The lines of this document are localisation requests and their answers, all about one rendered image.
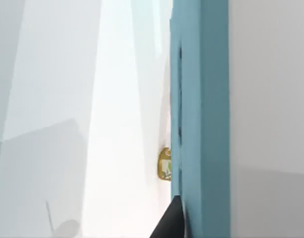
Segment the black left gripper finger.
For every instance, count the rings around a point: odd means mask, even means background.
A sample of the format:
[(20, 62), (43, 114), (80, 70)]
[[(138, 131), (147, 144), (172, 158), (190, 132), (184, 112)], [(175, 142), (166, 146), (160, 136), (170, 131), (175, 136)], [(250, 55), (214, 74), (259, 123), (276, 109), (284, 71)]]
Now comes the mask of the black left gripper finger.
[(185, 238), (185, 218), (180, 195), (175, 195), (149, 238)]

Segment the light blue rack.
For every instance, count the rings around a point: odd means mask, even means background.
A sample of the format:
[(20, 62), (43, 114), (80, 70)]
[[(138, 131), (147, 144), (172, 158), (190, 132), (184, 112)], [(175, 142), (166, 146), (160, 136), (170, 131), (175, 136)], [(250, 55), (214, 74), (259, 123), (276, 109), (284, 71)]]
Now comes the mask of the light blue rack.
[(228, 0), (173, 0), (172, 196), (187, 238), (231, 238)]

